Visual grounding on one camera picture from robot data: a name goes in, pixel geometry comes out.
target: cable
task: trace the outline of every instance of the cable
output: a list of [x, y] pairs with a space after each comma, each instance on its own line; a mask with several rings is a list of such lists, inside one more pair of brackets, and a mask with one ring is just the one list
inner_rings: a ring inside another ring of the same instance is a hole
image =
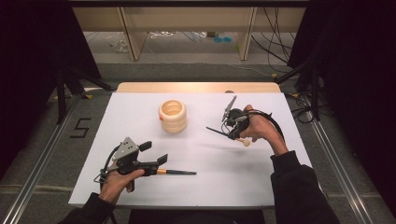
[[[106, 164], [105, 164], [105, 167], [100, 171], [100, 173], [101, 173], [101, 174], [100, 174], [100, 179], [101, 179], [101, 180], [106, 181], [106, 179], [107, 179], [106, 170], [107, 170], [108, 164], [110, 163], [111, 158], [113, 157], [114, 153], [116, 153], [116, 151], [119, 149], [119, 147], [120, 147], [120, 146], [115, 147], [115, 148], [113, 149], [113, 151], [111, 151], [110, 155], [108, 156], [107, 161], [106, 161]], [[105, 183], [105, 182], [100, 182], [100, 190], [101, 190], [101, 191], [102, 191], [102, 187], [103, 187], [103, 184], [104, 184], [104, 183]], [[117, 220], [116, 220], [116, 217], [114, 216], [114, 213], [113, 213], [113, 212], [110, 213], [110, 219], [111, 219], [111, 221], [112, 221], [114, 224], [117, 224]]]
[[[268, 40], [268, 41], [271, 41], [268, 37], [266, 37], [263, 33], [262, 33], [262, 37], [264, 37], [266, 40]], [[289, 47], [289, 46], [284, 46], [284, 45], [281, 45], [281, 44], [279, 44], [279, 43], [276, 43], [276, 42], [273, 42], [273, 44], [275, 44], [275, 45], [279, 45], [279, 46], [281, 46], [282, 48], [286, 48], [286, 49], [291, 49], [291, 47]]]
[[157, 55], [154, 53], [154, 51], [152, 51], [152, 49], [149, 48], [149, 45], [148, 45], [147, 43], [144, 43], [144, 45], [146, 46], [146, 48], [148, 49], [148, 51], [150, 51], [152, 54], [154, 54], [154, 57], [158, 60], [158, 62], [164, 63], [163, 61], [161, 61], [161, 60], [157, 57]]
[[225, 120], [225, 121], [223, 122], [223, 125], [226, 125], [226, 123], [229, 121], [229, 119], [237, 120], [237, 119], [242, 118], [242, 117], [245, 117], [245, 119], [250, 119], [250, 118], [249, 118], [249, 115], [260, 115], [260, 116], [265, 117], [266, 119], [268, 119], [268, 120], [274, 125], [274, 127], [276, 128], [276, 130], [277, 130], [277, 131], [280, 133], [280, 135], [282, 136], [282, 138], [285, 139], [285, 136], [283, 135], [282, 129], [281, 129], [280, 126], [277, 124], [277, 122], [271, 117], [272, 114], [264, 113], [264, 112], [262, 112], [262, 111], [260, 111], [260, 110], [258, 110], [258, 109], [250, 109], [250, 110], [248, 110], [247, 112], [243, 112], [243, 113], [241, 113], [241, 114], [239, 114], [239, 115], [237, 115], [237, 116], [228, 117], [227, 120]]
[[90, 34], [88, 34], [88, 35], [84, 35], [85, 37], [88, 37], [88, 36], [90, 36], [90, 35], [93, 35], [93, 34], [96, 34], [96, 33], [99, 33], [99, 32], [92, 32], [92, 33], [90, 33]]
[[260, 74], [262, 74], [262, 75], [265, 75], [265, 76], [267, 76], [267, 77], [272, 77], [271, 75], [268, 75], [268, 74], [262, 73], [262, 72], [260, 72], [260, 71], [258, 71], [258, 70], [256, 70], [256, 69], [254, 69], [254, 68], [248, 68], [248, 67], [238, 67], [238, 66], [235, 66], [235, 65], [232, 65], [232, 64], [227, 64], [227, 65], [229, 65], [229, 66], [231, 66], [231, 67], [234, 67], [234, 68], [239, 68], [239, 69], [245, 69], [245, 70], [251, 70], [251, 71], [255, 71], [255, 72], [257, 72], [257, 73], [260, 73]]
[[[285, 45], [283, 44], [283, 42], [282, 42], [282, 38], [280, 37], [280, 30], [279, 30], [279, 23], [278, 23], [278, 8], [276, 7], [275, 8], [275, 13], [276, 13], [276, 21], [275, 21], [275, 24], [273, 25], [272, 24], [272, 22], [271, 22], [271, 20], [270, 20], [270, 18], [269, 18], [269, 16], [268, 16], [268, 13], [267, 13], [267, 11], [266, 11], [266, 9], [265, 9], [265, 7], [263, 8], [263, 10], [264, 10], [264, 13], [265, 13], [265, 16], [267, 17], [267, 20], [269, 21], [269, 23], [270, 23], [270, 25], [271, 25], [271, 29], [273, 30], [273, 35], [272, 35], [272, 37], [271, 37], [271, 40], [270, 40], [270, 45], [269, 45], [269, 47], [268, 47], [268, 49], [270, 49], [271, 48], [271, 45], [274, 43], [275, 44], [275, 42], [273, 41], [274, 40], [274, 35], [277, 37], [277, 39], [278, 39], [278, 41], [279, 41], [279, 45], [282, 47], [282, 51], [283, 51], [283, 53], [284, 53], [284, 55], [285, 55], [285, 57], [286, 57], [286, 59], [287, 59], [287, 61], [289, 60], [289, 54], [288, 54], [288, 52], [286, 51], [286, 47], [285, 47]], [[275, 69], [272, 65], [271, 65], [271, 63], [270, 63], [270, 61], [269, 61], [269, 58], [268, 58], [268, 64], [271, 66], [271, 68], [273, 68], [275, 71], [277, 71], [277, 72], [282, 72], [282, 73], [287, 73], [287, 72], [284, 72], [284, 71], [280, 71], [280, 70], [277, 70], [277, 69]]]
[[[324, 95], [324, 92], [321, 91], [320, 93], [322, 93], [322, 95], [319, 96], [319, 101], [322, 103], [322, 105], [318, 105], [318, 109], [323, 109], [323, 108], [328, 107], [328, 104], [327, 104], [327, 99]], [[293, 118], [297, 119], [301, 123], [312, 122], [314, 120], [314, 118], [312, 118], [312, 117], [309, 120], [302, 119], [302, 115], [304, 115], [312, 110], [312, 107], [305, 100], [302, 99], [302, 96], [305, 95], [307, 98], [311, 98], [312, 97], [311, 94], [308, 91], [301, 92], [298, 94], [298, 96], [292, 96], [294, 94], [295, 93], [286, 94], [287, 96], [294, 98], [296, 101], [296, 104], [298, 106], [300, 106], [300, 108], [291, 110], [291, 114], [296, 113], [295, 115], [293, 115]], [[319, 113], [322, 115], [325, 115], [325, 116], [333, 117], [333, 114], [328, 114], [328, 113], [325, 113], [322, 111], [319, 111]]]
[[92, 34], [85, 35], [85, 37], [88, 37], [88, 36], [93, 35], [93, 34], [95, 34], [95, 36], [91, 40], [88, 41], [88, 44], [90, 44], [91, 41], [93, 41], [96, 38], [96, 36], [99, 35], [99, 32], [93, 32]]
[[267, 51], [268, 53], [271, 53], [273, 56], [275, 56], [276, 58], [278, 58], [280, 61], [287, 63], [287, 61], [285, 61], [284, 59], [280, 58], [279, 56], [277, 56], [276, 54], [274, 54], [271, 50], [266, 49], [263, 45], [261, 45], [252, 35], [251, 38], [254, 40], [254, 42], [256, 42], [257, 45], [259, 45], [259, 47], [265, 51]]
[[223, 122], [222, 124], [221, 124], [221, 131], [223, 132], [223, 133], [230, 133], [230, 129], [227, 127], [227, 125], [226, 125], [226, 122]]

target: wooden edge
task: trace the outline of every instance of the wooden edge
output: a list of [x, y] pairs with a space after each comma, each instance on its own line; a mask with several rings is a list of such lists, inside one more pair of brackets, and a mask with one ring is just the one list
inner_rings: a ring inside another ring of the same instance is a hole
[[117, 92], [280, 92], [274, 82], [122, 82]]

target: person's left hand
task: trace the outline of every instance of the person's left hand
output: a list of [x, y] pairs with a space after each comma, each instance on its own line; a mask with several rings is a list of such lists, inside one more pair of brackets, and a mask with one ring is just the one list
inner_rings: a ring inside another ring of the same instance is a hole
[[126, 189], [127, 192], [131, 192], [133, 190], [131, 181], [142, 176], [144, 173], [144, 170], [135, 170], [128, 175], [120, 175], [117, 171], [109, 172], [106, 182], [102, 186], [99, 198], [115, 205], [123, 189]]

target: cabinet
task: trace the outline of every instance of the cabinet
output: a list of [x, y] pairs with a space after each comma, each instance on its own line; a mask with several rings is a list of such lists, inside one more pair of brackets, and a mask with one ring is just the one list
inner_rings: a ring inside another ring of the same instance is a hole
[[74, 7], [82, 31], [124, 32], [132, 61], [138, 60], [147, 32], [236, 32], [241, 60], [248, 58], [253, 32], [296, 33], [302, 7]]

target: electrical wire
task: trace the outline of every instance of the electrical wire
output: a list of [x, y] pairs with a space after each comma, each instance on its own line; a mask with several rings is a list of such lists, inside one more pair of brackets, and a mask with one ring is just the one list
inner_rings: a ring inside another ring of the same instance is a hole
[[[278, 9], [278, 7], [275, 8], [276, 20], [275, 20], [275, 23], [274, 23], [274, 24], [271, 22], [271, 19], [269, 18], [268, 13], [267, 13], [265, 7], [263, 8], [263, 10], [264, 10], [264, 13], [265, 13], [265, 16], [266, 16], [268, 22], [270, 23], [271, 29], [273, 30], [273, 34], [272, 34], [272, 36], [271, 36], [271, 39], [268, 39], [268, 38], [267, 38], [266, 36], [264, 36], [263, 33], [262, 33], [262, 36], [263, 36], [264, 38], [266, 38], [267, 40], [270, 41], [270, 44], [269, 44], [269, 47], [268, 47], [268, 51], [267, 51], [267, 52], [268, 52], [268, 58], [267, 58], [268, 64], [271, 66], [272, 69], [274, 69], [274, 70], [277, 71], [277, 72], [280, 72], [280, 73], [287, 73], [287, 72], [285, 72], [285, 71], [280, 71], [280, 70], [278, 70], [278, 69], [275, 69], [275, 68], [271, 65], [270, 60], [269, 60], [269, 51], [270, 51], [269, 49], [271, 48], [271, 45], [272, 45], [272, 44], [277, 44], [277, 45], [281, 46], [282, 51], [283, 51], [283, 53], [284, 53], [284, 55], [285, 55], [285, 58], [286, 58], [286, 60], [282, 60], [284, 63], [287, 63], [287, 61], [289, 60], [289, 57], [290, 57], [288, 51], [286, 50], [287, 47], [283, 44], [283, 41], [282, 41], [282, 38], [281, 38], [281, 35], [280, 35], [279, 22], [278, 22], [278, 13], [279, 13], [279, 9]], [[276, 36], [276, 38], [277, 38], [277, 40], [278, 40], [279, 43], [274, 42], [274, 37], [275, 37], [275, 36]]]
[[93, 40], [96, 38], [96, 36], [97, 36], [97, 35], [99, 35], [99, 33], [100, 33], [100, 32], [92, 32], [91, 34], [84, 35], [84, 36], [85, 36], [85, 38], [87, 38], [87, 37], [89, 37], [89, 36], [91, 36], [91, 35], [94, 35], [94, 34], [95, 34], [95, 36], [94, 36], [92, 39], [90, 39], [90, 40], [88, 41], [88, 44], [90, 44], [90, 43], [91, 43], [91, 41], [93, 41]]
[[227, 121], [227, 120], [225, 120], [225, 121], [221, 124], [221, 131], [222, 131], [223, 133], [229, 134], [229, 133], [230, 133], [230, 129], [227, 127], [226, 121]]
[[276, 54], [274, 54], [271, 50], [266, 49], [262, 44], [259, 43], [259, 41], [256, 40], [256, 38], [254, 38], [254, 36], [252, 35], [251, 38], [254, 40], [254, 42], [256, 42], [257, 45], [259, 45], [259, 47], [265, 51], [267, 51], [268, 53], [272, 54], [274, 57], [278, 58], [280, 61], [287, 63], [288, 61], [282, 59], [281, 57], [277, 56]]
[[[104, 168], [100, 171], [100, 179], [101, 180], [104, 180], [104, 181], [106, 181], [106, 179], [107, 179], [107, 167], [108, 167], [108, 165], [110, 164], [110, 160], [111, 160], [111, 158], [113, 157], [113, 155], [114, 155], [114, 153], [116, 153], [116, 151], [119, 149], [119, 147], [120, 146], [117, 146], [117, 147], [115, 147], [114, 149], [113, 149], [113, 151], [111, 151], [111, 153], [110, 153], [110, 155], [107, 157], [107, 161], [106, 161], [106, 163], [105, 163], [105, 166], [104, 166]], [[104, 181], [102, 181], [102, 182], [100, 182], [100, 190], [102, 191], [102, 187], [103, 187], [103, 185], [104, 185]], [[114, 224], [117, 224], [117, 220], [116, 220], [116, 217], [114, 216], [114, 213], [112, 212], [111, 214], [110, 214], [110, 216], [107, 218], [107, 220], [108, 219], [111, 219], [111, 221], [114, 223]]]
[[245, 70], [255, 71], [255, 72], [260, 73], [260, 74], [262, 74], [262, 75], [264, 75], [264, 76], [266, 76], [266, 77], [272, 77], [271, 75], [268, 75], [268, 74], [265, 74], [265, 73], [263, 73], [263, 72], [260, 72], [260, 71], [254, 69], [254, 68], [239, 67], [239, 66], [235, 66], [235, 65], [232, 65], [232, 64], [227, 64], [227, 65], [228, 65], [228, 66], [231, 66], [231, 67], [234, 67], [234, 68], [239, 68], [239, 69], [245, 69]]
[[[302, 119], [303, 115], [305, 115], [306, 113], [309, 113], [312, 108], [309, 105], [309, 103], [307, 103], [304, 99], [303, 96], [306, 96], [306, 98], [311, 98], [311, 94], [308, 91], [304, 91], [304, 92], [300, 92], [300, 93], [290, 93], [290, 94], [285, 94], [287, 97], [291, 97], [295, 99], [295, 102], [297, 104], [297, 106], [299, 106], [300, 108], [291, 110], [291, 114], [293, 114], [293, 118], [297, 119], [299, 122], [301, 123], [310, 123], [314, 120], [314, 118], [311, 117], [311, 119]], [[320, 105], [318, 105], [318, 109], [326, 109], [328, 108], [328, 103], [327, 103], [327, 98], [326, 95], [324, 93], [324, 91], [320, 91], [319, 95], [318, 95], [318, 99], [319, 99], [319, 103]], [[321, 115], [325, 115], [325, 116], [329, 116], [329, 117], [333, 117], [332, 113], [325, 113], [323, 111], [319, 110], [319, 113]]]
[[[268, 40], [268, 41], [271, 41], [268, 37], [266, 37], [263, 33], [262, 33], [262, 37], [264, 37], [266, 40]], [[282, 47], [282, 48], [286, 48], [286, 49], [291, 49], [291, 47], [289, 47], [289, 46], [284, 46], [284, 45], [282, 45], [282, 44], [279, 44], [279, 43], [276, 43], [276, 42], [273, 42], [273, 44], [275, 44], [275, 45], [279, 45], [280, 47]]]

